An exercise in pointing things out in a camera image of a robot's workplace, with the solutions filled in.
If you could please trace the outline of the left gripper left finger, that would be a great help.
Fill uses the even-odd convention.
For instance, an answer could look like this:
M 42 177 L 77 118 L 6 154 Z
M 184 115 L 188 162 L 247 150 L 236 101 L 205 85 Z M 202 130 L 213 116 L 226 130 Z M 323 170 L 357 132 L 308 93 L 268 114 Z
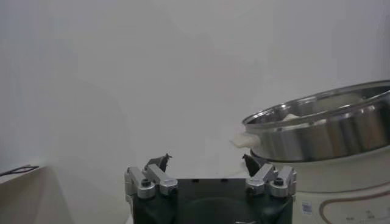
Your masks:
M 150 159 L 143 169 L 128 167 L 124 172 L 126 200 L 133 197 L 148 200 L 158 193 L 166 197 L 176 194 L 179 182 L 165 172 L 171 158 L 172 156 L 166 153 Z

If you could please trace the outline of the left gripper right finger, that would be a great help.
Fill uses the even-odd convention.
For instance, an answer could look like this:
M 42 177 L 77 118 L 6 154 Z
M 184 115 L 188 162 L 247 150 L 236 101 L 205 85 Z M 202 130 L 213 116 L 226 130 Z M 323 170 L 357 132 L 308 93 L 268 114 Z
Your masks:
M 245 180 L 248 195 L 268 192 L 275 198 L 285 198 L 296 194 L 297 172 L 293 167 L 283 166 L 277 170 L 273 164 L 247 154 L 243 155 L 243 160 L 250 176 Z

